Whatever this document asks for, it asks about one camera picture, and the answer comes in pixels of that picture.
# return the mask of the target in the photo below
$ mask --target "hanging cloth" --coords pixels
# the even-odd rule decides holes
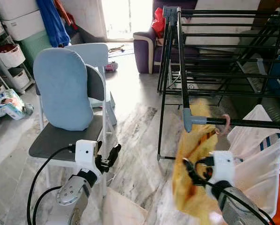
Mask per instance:
[[[70,26],[71,25],[71,20],[68,16],[68,13],[65,11],[63,5],[61,4],[61,1],[60,0],[54,0],[54,4],[55,4],[55,7],[57,8],[57,10],[59,11],[61,17],[63,17],[63,19],[68,24],[68,26]]]
[[[191,111],[195,116],[211,116],[210,107],[205,99],[194,102],[191,105]],[[215,150],[217,142],[218,137],[214,125],[194,124],[190,133],[183,130],[174,164],[172,180],[176,208],[199,218],[202,225],[211,224],[209,214],[211,211],[219,212],[218,203],[207,195],[204,187],[193,185],[182,159],[187,158],[195,164],[199,159],[209,156],[210,152]],[[199,166],[197,172],[202,176],[205,166]]]
[[[67,46],[70,38],[53,0],[37,0],[37,3],[52,47]]]

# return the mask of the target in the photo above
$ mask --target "metal rod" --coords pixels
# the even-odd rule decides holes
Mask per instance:
[[[187,80],[187,84],[215,84],[215,85],[225,85],[226,83],[218,83],[218,82],[214,82],[214,81],[208,81],[208,82],[204,82],[204,81],[195,81],[192,80],[192,82],[189,82],[189,80]],[[248,83],[230,83],[229,85],[237,85],[237,86],[250,86],[250,84]]]
[[[189,57],[185,58],[185,62],[187,61],[225,61],[225,62],[257,62],[257,59],[225,59],[225,58],[210,58],[210,57],[202,57],[202,58],[194,58]],[[280,60],[272,60],[272,59],[263,59],[263,62],[280,62]]]
[[[206,73],[195,73],[195,72],[187,72],[187,75],[190,75],[192,77],[205,77],[205,78],[246,78],[246,77],[256,77],[256,78],[272,78],[272,79],[280,79],[280,76],[274,76],[274,75],[262,75],[262,74],[231,74],[231,73],[212,73],[212,74],[206,74]]]
[[[168,28],[169,28],[169,21],[166,22],[165,25],[165,31],[164,31],[164,43],[163,43],[163,47],[162,47],[162,56],[161,56],[161,60],[160,60],[160,67],[159,67],[159,81],[158,81],[158,91],[161,91],[162,89],[162,83],[163,83],[163,77],[164,77],[164,69],[163,69],[163,65],[164,65],[164,61],[165,61],[165,46],[166,46],[166,41],[167,41],[167,36],[168,36]]]
[[[161,156],[161,159],[172,159],[172,160],[175,160],[175,157],[171,157],[171,156]]]
[[[174,103],[166,103],[165,105],[181,105],[181,103],[179,103],[179,104],[178,103],[175,103],[175,104]]]
[[[206,124],[225,125],[226,119],[208,117],[208,118],[206,118]],[[280,122],[273,122],[273,121],[231,119],[230,125],[231,126],[241,126],[241,127],[278,128],[278,129],[280,129]]]
[[[180,95],[182,93],[180,89],[167,90],[166,92],[168,95],[170,95],[170,94]],[[196,95],[196,96],[224,95],[224,96],[247,96],[247,97],[254,97],[254,98],[259,98],[259,97],[280,98],[280,95],[261,94],[261,93],[254,93],[251,91],[229,91],[229,92],[223,93],[222,91],[218,91],[218,90],[206,90],[206,89],[189,90],[188,94]]]
[[[250,38],[250,37],[267,37],[267,38],[279,38],[280,35],[277,34],[236,34],[236,33],[230,33],[230,34],[222,34],[222,33],[197,33],[197,34],[183,34],[185,37],[242,37],[242,38]]]
[[[189,14],[182,13],[182,17],[189,17]],[[190,17],[202,17],[202,18],[274,18],[274,19],[280,19],[280,16],[278,15],[271,15],[271,16],[265,16],[265,15],[190,15]]]
[[[164,73],[164,87],[163,87],[163,96],[162,96],[162,107],[160,112],[160,123],[159,123],[159,143],[158,143],[158,157],[160,156],[160,148],[162,141],[162,130],[163,130],[163,121],[164,121],[164,110],[165,110],[165,99],[166,99],[166,87],[167,87],[167,78],[168,78],[168,69],[171,53],[171,45],[173,41],[174,25],[169,25],[168,38],[169,42],[166,45],[165,49],[165,73]]]
[[[195,64],[194,63],[192,63],[192,65],[187,65],[186,64],[186,68],[190,68],[190,67],[193,67],[193,68],[198,68],[199,70],[200,69],[203,69],[203,68],[206,68],[206,67],[216,67],[216,68],[228,68],[228,67],[230,67],[230,65],[226,65],[226,64],[205,64],[205,63],[201,63],[201,64],[199,64],[199,63],[197,63],[197,62],[195,62]]]
[[[267,33],[267,31],[268,31],[268,27],[263,27],[258,33],[259,34],[264,34],[264,33]],[[257,45],[260,45],[259,43],[260,43],[260,38],[259,37],[254,37],[252,39],[252,41],[249,43],[249,45],[250,46],[257,46]],[[247,53],[249,53],[249,52],[252,52],[252,49],[248,48],[248,47],[245,48],[244,51],[242,52],[242,56],[240,58],[248,59]]]
[[[195,14],[254,14],[254,15],[276,15],[277,11],[258,11],[258,10],[201,10],[201,9],[183,9],[184,13]]]
[[[184,47],[183,47],[183,38],[182,38],[182,19],[181,12],[177,12],[177,36],[178,36],[178,50],[179,50],[179,61],[180,61],[180,70],[181,70],[181,80],[182,80],[182,102],[183,108],[189,108],[189,96],[188,96],[188,87],[186,80],[186,68],[184,62]]]
[[[171,53],[171,55],[179,55],[179,53],[178,52],[173,52],[173,53]],[[239,54],[236,54],[236,53],[185,53],[185,55],[197,55],[197,56],[202,56],[202,55],[210,55],[210,56],[212,56],[212,55],[215,55],[215,56],[217,56],[217,55],[222,55],[222,56],[234,56],[234,55],[239,55]]]
[[[267,48],[267,49],[280,49],[280,46],[264,46],[264,45],[184,45],[185,47],[195,47],[195,48]]]
[[[222,26],[222,27],[280,27],[280,25],[274,24],[253,24],[253,23],[183,23],[183,27],[211,27],[211,26]]]
[[[277,47],[279,44],[280,44],[280,37],[277,38],[276,43],[275,43],[275,46]],[[278,52],[278,49],[276,48],[275,51],[274,51],[274,56],[273,56],[273,58],[275,58],[277,52]],[[269,71],[268,71],[268,74],[271,73],[271,70],[272,70],[272,68],[273,68],[273,65],[274,65],[274,63],[271,63],[270,68],[269,68]],[[265,79],[264,79],[264,82],[263,82],[263,85],[262,85],[261,93],[264,93],[264,92],[265,92],[266,87],[267,87],[267,83],[268,83],[268,78],[265,78]],[[261,102],[262,102],[262,98],[260,97],[260,98],[257,100],[257,104],[261,104]]]

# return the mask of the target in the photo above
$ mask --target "pink hook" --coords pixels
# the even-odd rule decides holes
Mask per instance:
[[[230,117],[229,117],[229,115],[224,114],[224,115],[222,115],[222,117],[224,117],[226,119],[226,124],[225,124],[225,128],[224,128],[223,132],[221,133],[219,131],[219,129],[217,129],[217,128],[215,129],[216,134],[220,135],[220,136],[226,135],[228,133],[228,130],[229,130],[229,127],[230,127]]]

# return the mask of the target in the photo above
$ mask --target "sofa armrest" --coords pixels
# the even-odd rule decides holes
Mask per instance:
[[[153,42],[154,45],[156,43],[156,35],[152,27],[150,27],[147,32],[135,32],[133,36],[134,40],[143,40],[148,38]]]
[[[150,27],[147,32],[135,32],[133,37],[138,71],[140,73],[152,74],[154,48],[156,45],[154,29]]]

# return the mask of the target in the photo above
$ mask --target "yellow towel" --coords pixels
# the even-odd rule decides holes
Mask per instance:
[[[210,117],[210,108],[205,99],[199,99],[191,106],[191,112],[197,116]],[[193,125],[192,131],[182,132],[173,172],[173,195],[178,210],[200,218],[200,224],[209,225],[209,213],[218,211],[217,201],[212,200],[205,192],[204,187],[192,184],[191,178],[182,163],[182,158],[195,163],[199,159],[209,156],[218,142],[214,134],[213,125]],[[205,171],[204,166],[197,167],[198,174]]]

